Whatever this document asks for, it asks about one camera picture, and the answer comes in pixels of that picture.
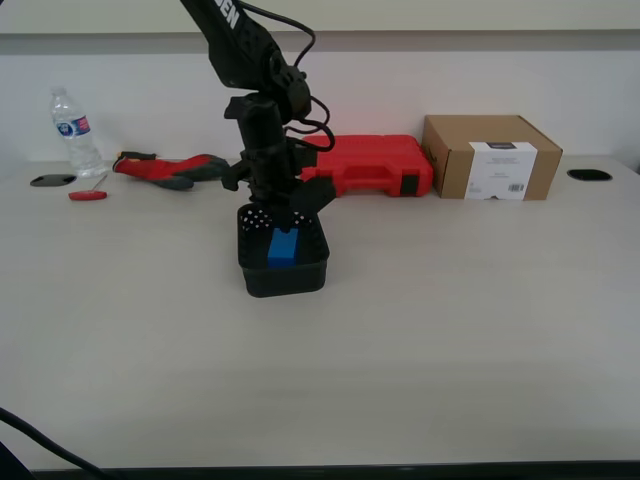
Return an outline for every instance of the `robotic arm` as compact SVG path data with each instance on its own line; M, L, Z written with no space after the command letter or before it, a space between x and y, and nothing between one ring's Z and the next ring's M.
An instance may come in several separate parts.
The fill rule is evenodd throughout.
M331 150L335 139L326 122L306 120L312 101L325 107L311 96L298 62L288 65L273 37L246 11L305 27L240 0L181 2L205 35L209 58L222 83L256 91L232 98L225 112L225 118L238 121L245 151L223 185L236 191L239 181L249 181L251 200L271 211L276 226L287 231L294 211L315 214L335 198L330 181L303 183L296 178L303 167L315 165L317 151ZM315 127L304 133L325 132L329 145L317 147L287 138L283 126L292 120Z
M246 14L244 2L181 1L209 42L209 59L225 86L273 98L283 123L311 112L305 75L287 65L269 32Z

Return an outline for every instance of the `red glove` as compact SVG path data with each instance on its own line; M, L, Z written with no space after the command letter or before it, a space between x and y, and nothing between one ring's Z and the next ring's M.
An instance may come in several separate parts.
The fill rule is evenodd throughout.
M221 178L229 169L226 160L213 155L198 155L182 162L158 160L156 154L122 152L113 171L141 178L170 190L189 190L195 182Z

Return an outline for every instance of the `black mesh basket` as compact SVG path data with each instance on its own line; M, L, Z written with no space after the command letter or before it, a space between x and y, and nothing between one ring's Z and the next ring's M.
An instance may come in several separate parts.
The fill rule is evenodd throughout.
M267 257L273 224L271 216L254 204L238 210L238 261L254 297L275 297L315 292L324 286L329 246L316 215L296 214L298 228L296 266L269 268Z

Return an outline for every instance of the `water bottle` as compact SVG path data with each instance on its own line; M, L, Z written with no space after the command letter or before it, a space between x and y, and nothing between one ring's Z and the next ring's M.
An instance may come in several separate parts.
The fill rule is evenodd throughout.
M80 178L97 177L108 168L93 144L91 127L82 107L63 87L51 89L51 117L69 150L69 161Z

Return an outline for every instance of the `bottle label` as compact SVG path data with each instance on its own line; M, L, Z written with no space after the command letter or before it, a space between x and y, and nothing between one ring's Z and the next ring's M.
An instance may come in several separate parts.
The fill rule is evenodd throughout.
M60 135L67 138L73 137L74 135L79 137L91 131L87 117L82 117L72 122L58 123L56 124L56 127L58 128Z

